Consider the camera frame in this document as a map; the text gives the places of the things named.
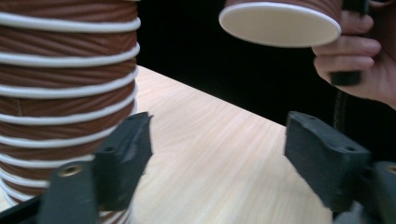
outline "paper cup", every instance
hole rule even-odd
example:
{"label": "paper cup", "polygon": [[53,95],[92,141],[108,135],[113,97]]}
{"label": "paper cup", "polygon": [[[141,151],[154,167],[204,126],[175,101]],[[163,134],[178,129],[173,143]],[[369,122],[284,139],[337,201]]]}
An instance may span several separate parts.
{"label": "paper cup", "polygon": [[219,14],[230,35],[274,47],[323,45],[341,34],[342,0],[228,0]]}

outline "cup rim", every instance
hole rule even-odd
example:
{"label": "cup rim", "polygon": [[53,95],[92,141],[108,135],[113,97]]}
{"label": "cup rim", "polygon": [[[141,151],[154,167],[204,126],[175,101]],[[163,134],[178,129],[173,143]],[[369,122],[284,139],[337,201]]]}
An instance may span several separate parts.
{"label": "cup rim", "polygon": [[12,196],[13,198],[21,200],[23,202],[35,197],[33,195],[27,195],[27,194],[21,193],[15,189],[11,188],[6,183],[4,183],[3,179],[1,179],[1,178],[0,178],[0,187],[5,194],[8,194],[8,196]]}
{"label": "cup rim", "polygon": [[63,117],[17,117],[17,116],[0,114],[0,121],[3,121],[5,123],[19,124],[19,125],[50,126],[50,125],[73,124],[73,123],[79,123],[93,119],[99,119],[123,109],[132,101],[134,101],[133,111],[136,111],[137,102],[135,101],[135,97],[137,93],[138,93],[138,87],[136,84],[134,84],[133,92],[124,100],[117,102],[114,105],[110,105],[100,110],[96,110],[88,113],[73,114]]}
{"label": "cup rim", "polygon": [[103,84],[72,88],[17,87],[0,84],[0,95],[27,99],[66,99],[93,96],[114,91],[128,85],[134,81],[138,73],[139,68],[136,66],[134,71],[125,77],[121,77]]}
{"label": "cup rim", "polygon": [[51,57],[21,53],[0,52],[0,63],[18,66],[70,68],[70,67],[93,67],[113,63],[120,63],[135,57],[140,51],[140,45],[136,42],[133,48],[120,54],[93,57]]}
{"label": "cup rim", "polygon": [[0,153],[0,161],[4,163],[19,167],[24,167],[24,168],[36,168],[36,169],[53,169],[72,161],[92,161],[93,158],[94,156],[89,154],[89,155],[75,157],[61,161],[38,161],[38,160],[26,161],[26,160],[16,159]]}
{"label": "cup rim", "polygon": [[48,180],[33,180],[17,175],[10,174],[9,172],[0,168],[0,178],[5,179],[16,185],[32,188],[47,188],[50,182]]}
{"label": "cup rim", "polygon": [[0,24],[17,28],[55,32],[121,33],[137,30],[141,25],[141,21],[138,17],[127,22],[68,21],[0,12]]}
{"label": "cup rim", "polygon": [[82,145],[86,143],[90,143],[101,138],[104,138],[111,134],[116,128],[117,124],[111,128],[102,130],[99,133],[93,133],[85,136],[68,138],[68,139],[46,139],[46,140],[31,140],[25,138],[16,138],[16,137],[7,137],[0,135],[0,142],[9,146],[14,147],[24,147],[31,149],[46,149],[46,148],[55,148],[55,147],[73,147],[77,145]]}

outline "hand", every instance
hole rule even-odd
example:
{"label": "hand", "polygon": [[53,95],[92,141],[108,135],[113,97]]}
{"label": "hand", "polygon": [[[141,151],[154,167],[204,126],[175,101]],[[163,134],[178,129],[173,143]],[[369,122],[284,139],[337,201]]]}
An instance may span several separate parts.
{"label": "hand", "polygon": [[331,44],[313,48],[314,65],[328,82],[331,72],[362,71],[358,85],[337,88],[396,109],[396,1],[371,2],[371,10],[372,17],[343,11],[342,35]]}

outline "black handle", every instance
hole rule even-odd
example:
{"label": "black handle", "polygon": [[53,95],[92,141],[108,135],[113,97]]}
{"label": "black handle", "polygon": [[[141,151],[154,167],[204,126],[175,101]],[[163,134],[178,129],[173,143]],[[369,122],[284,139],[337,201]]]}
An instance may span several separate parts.
{"label": "black handle", "polygon": [[[344,0],[343,10],[356,11],[365,15],[369,11],[368,0]],[[353,86],[361,81],[361,72],[334,72],[332,75],[332,85],[334,86]]]}

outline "wooden table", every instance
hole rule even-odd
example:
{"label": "wooden table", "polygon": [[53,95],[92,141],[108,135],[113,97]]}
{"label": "wooden table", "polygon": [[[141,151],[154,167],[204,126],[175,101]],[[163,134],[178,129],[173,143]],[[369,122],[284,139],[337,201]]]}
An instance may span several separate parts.
{"label": "wooden table", "polygon": [[137,84],[154,155],[135,224],[332,223],[283,155],[285,127],[141,66]]}

